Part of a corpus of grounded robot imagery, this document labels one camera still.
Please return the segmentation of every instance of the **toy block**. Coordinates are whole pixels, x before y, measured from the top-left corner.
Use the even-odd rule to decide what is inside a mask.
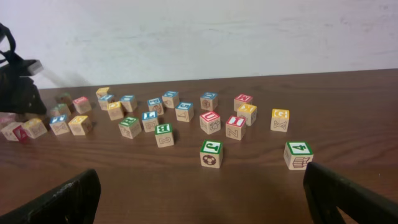
[[[305,141],[288,141],[285,145],[284,159],[290,170],[305,170],[313,159],[313,152]]]
[[[122,120],[119,123],[119,129],[124,137],[131,139],[134,139],[142,131],[138,118],[132,117]]]
[[[257,106],[242,104],[237,114],[240,118],[246,118],[246,125],[251,126],[257,119]]]
[[[289,110],[272,109],[271,130],[287,132],[289,119]]]
[[[200,115],[200,128],[207,134],[213,134],[221,130],[221,117],[214,111]]]
[[[200,97],[200,108],[203,110],[214,110],[218,105],[217,93],[205,93]]]
[[[90,101],[84,96],[73,100],[73,105],[75,105],[76,111],[80,114],[91,111]]]
[[[167,91],[163,94],[162,100],[167,108],[175,108],[180,103],[180,97],[176,91]]]
[[[70,96],[69,93],[62,93],[55,97],[55,101],[57,103],[65,103],[66,105],[72,105],[72,97]]]
[[[205,140],[200,150],[200,163],[204,167],[220,168],[223,160],[223,143]]]
[[[0,118],[0,130],[5,128],[8,124],[15,122],[15,120],[16,120],[15,114],[9,114],[7,116]]]
[[[155,131],[155,127],[159,125],[157,112],[151,111],[142,113],[142,125],[144,126],[145,132]]]
[[[177,121],[190,122],[193,118],[193,103],[179,103],[175,108],[175,115]]]
[[[55,135],[65,134],[70,132],[67,122],[68,116],[66,114],[56,116],[50,120],[50,127]]]
[[[231,116],[225,124],[225,135],[229,138],[242,140],[246,133],[246,118]]]
[[[88,116],[76,116],[69,122],[69,128],[73,135],[86,135],[93,129],[93,125]]]
[[[160,97],[148,100],[149,111],[156,111],[157,115],[164,114],[163,103]]]
[[[32,139],[47,133],[47,128],[45,128],[42,120],[38,118],[33,118],[26,121],[22,127],[25,129],[26,134]]]
[[[253,104],[253,97],[252,96],[247,96],[245,94],[240,94],[239,96],[235,97],[235,99],[234,99],[234,110],[237,111],[238,108],[244,103],[252,105]]]
[[[11,122],[1,132],[8,141],[23,141],[29,137],[22,125],[21,122]]]
[[[63,114],[70,116],[70,110],[66,103],[60,103],[51,109],[50,114],[52,116],[60,116]]]
[[[99,88],[95,94],[97,95],[98,99],[100,99],[104,95],[110,95],[109,87]]]
[[[174,145],[173,129],[171,124],[160,124],[155,127],[157,147]]]
[[[137,108],[137,99],[134,95],[123,96],[120,98],[120,103],[127,112],[133,112]]]
[[[101,110],[108,110],[108,105],[114,102],[114,95],[104,95],[98,100]]]
[[[120,101],[108,104],[108,113],[111,121],[124,118],[124,112]]]

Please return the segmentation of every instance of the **wall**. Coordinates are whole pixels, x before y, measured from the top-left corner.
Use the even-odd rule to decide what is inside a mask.
[[[397,68],[391,0],[0,0],[39,88]]]

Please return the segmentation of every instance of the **wood grain surface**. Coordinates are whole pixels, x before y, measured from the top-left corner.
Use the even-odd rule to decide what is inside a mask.
[[[227,78],[111,86],[117,98],[134,94],[141,120],[146,100],[167,90],[192,102],[189,123],[166,109],[175,145],[158,148],[154,133],[121,136],[117,121],[98,106],[98,86],[41,90],[48,109],[67,91],[86,96],[94,130],[87,136],[52,131],[25,144],[0,139],[0,214],[28,202],[87,168],[102,193],[95,223],[310,223],[304,171],[288,170],[286,141],[307,141],[314,161],[398,202],[398,70]],[[200,129],[200,96],[216,92],[221,131]],[[226,138],[233,98],[254,97],[257,121],[242,141]],[[273,108],[290,110],[287,133],[270,130]],[[224,142],[221,169],[201,167],[203,140]]]

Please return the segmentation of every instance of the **blue top face of block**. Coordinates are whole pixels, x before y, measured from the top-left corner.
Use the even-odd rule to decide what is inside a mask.
[[[156,111],[142,113],[142,120],[154,119],[154,118],[157,118],[157,112]]]
[[[160,97],[148,100],[148,105],[149,106],[150,105],[159,104],[159,103],[162,103],[162,99]]]
[[[207,93],[203,94],[201,96],[201,98],[212,100],[212,99],[216,98],[216,96],[217,96],[217,93],[209,93],[209,92],[207,92]]]
[[[181,102],[175,109],[189,110],[192,107],[192,105],[193,105],[193,103]]]
[[[101,97],[99,100],[108,100],[110,98],[114,97],[114,95],[104,95],[103,97]]]
[[[60,116],[56,116],[53,117],[50,121],[50,124],[54,124],[54,123],[58,123],[58,122],[62,122],[62,121],[67,121],[68,116],[66,114],[60,115]]]
[[[132,99],[134,99],[134,95],[126,95],[126,96],[122,96],[122,98],[120,98],[120,101],[132,101]]]
[[[178,92],[176,91],[167,91],[165,94],[163,94],[163,96],[166,97],[175,97],[177,95]]]

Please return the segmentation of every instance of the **wooden table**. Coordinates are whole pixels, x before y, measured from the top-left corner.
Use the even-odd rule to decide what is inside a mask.
[[[159,149],[154,133],[121,136],[98,106],[98,86],[41,90],[47,108],[64,91],[95,104],[87,136],[53,132],[27,144],[0,140],[0,214],[4,214],[94,168],[102,193],[95,223],[310,223],[302,186],[304,171],[288,170],[286,141],[308,141],[314,161],[398,202],[398,70],[227,78],[111,86],[117,97],[134,94],[139,117],[146,100],[167,90],[192,102],[195,117],[177,122],[174,110],[160,116],[172,123],[175,145]],[[221,131],[199,126],[200,96],[219,94]],[[233,98],[252,95],[257,121],[242,141],[226,138]],[[273,108],[290,110],[287,133],[270,131]],[[200,165],[204,139],[224,142],[221,169]]]

